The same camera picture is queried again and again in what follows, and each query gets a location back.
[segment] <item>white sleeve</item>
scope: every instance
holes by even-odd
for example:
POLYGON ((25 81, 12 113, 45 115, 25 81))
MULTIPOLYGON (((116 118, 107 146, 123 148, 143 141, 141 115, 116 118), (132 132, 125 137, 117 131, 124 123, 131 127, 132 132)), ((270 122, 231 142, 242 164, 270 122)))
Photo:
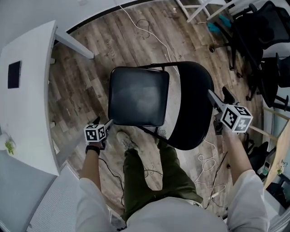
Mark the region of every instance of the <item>white sleeve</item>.
POLYGON ((230 232, 266 232, 269 220, 264 204, 264 185, 253 170, 240 175, 228 199, 230 232))
POLYGON ((81 178, 77 187, 76 232, 113 232, 109 211, 97 186, 81 178))

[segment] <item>white table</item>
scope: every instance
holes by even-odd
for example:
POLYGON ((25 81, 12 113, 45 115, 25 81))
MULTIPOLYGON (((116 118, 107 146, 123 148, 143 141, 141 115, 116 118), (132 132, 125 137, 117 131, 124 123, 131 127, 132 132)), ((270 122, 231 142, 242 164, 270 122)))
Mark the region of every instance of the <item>white table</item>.
POLYGON ((0 57, 0 126, 16 143, 12 157, 47 173, 59 168, 77 141, 79 133, 57 159, 48 118, 48 73, 54 39, 87 58, 94 54, 73 37, 59 31, 55 21, 18 37, 2 50, 0 57), (8 89, 8 65, 21 60, 20 86, 8 89))

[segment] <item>forearm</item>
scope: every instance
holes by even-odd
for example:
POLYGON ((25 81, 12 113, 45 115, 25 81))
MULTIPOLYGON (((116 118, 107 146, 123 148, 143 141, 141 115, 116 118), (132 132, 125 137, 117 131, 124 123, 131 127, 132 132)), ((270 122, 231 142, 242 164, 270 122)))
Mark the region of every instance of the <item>forearm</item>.
POLYGON ((88 150, 80 178, 88 178, 101 190, 100 173, 99 173, 99 156, 93 150, 88 150))
POLYGON ((223 130, 222 134, 227 146, 232 183, 235 184, 239 176, 243 172, 252 169, 252 166, 237 134, 227 130, 223 130))

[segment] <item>black folding chair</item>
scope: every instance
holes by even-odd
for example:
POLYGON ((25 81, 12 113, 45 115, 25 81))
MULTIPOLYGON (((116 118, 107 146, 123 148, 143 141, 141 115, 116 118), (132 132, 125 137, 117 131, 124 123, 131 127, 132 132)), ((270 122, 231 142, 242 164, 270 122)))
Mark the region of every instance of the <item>black folding chair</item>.
POLYGON ((205 138, 213 107, 208 90, 214 91, 208 71, 195 62, 117 67, 111 72, 109 119, 115 124, 137 126, 180 150, 191 150, 205 138), (168 139, 144 126, 160 127, 165 121, 169 74, 164 69, 177 66, 180 74, 181 103, 176 125, 168 139))

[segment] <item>chair armrest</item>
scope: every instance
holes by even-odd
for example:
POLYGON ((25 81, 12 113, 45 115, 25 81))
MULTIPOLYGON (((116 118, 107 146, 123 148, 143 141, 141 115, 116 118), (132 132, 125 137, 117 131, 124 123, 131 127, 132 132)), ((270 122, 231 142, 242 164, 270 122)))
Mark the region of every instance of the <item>chair armrest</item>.
POLYGON ((238 17, 240 17, 240 16, 242 16, 242 15, 244 15, 244 14, 250 12, 250 11, 252 11, 252 12, 256 12, 257 11, 257 8, 252 3, 249 4, 249 7, 248 8, 246 8, 246 9, 242 10, 241 12, 233 15, 232 18, 234 20, 236 20, 238 17))

